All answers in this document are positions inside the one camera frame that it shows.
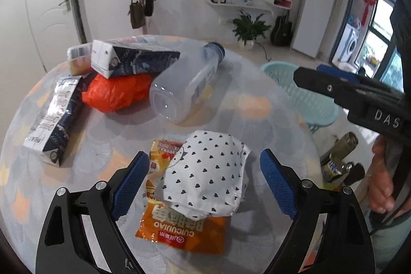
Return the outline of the person's right hand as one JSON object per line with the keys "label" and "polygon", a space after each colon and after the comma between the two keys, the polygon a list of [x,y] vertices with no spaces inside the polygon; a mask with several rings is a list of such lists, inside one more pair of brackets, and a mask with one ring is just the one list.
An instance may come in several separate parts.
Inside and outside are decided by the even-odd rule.
{"label": "person's right hand", "polygon": [[385,144],[385,138],[379,135],[372,146],[373,159],[368,181],[369,206],[371,211],[379,214],[394,209],[394,185],[385,165]]}

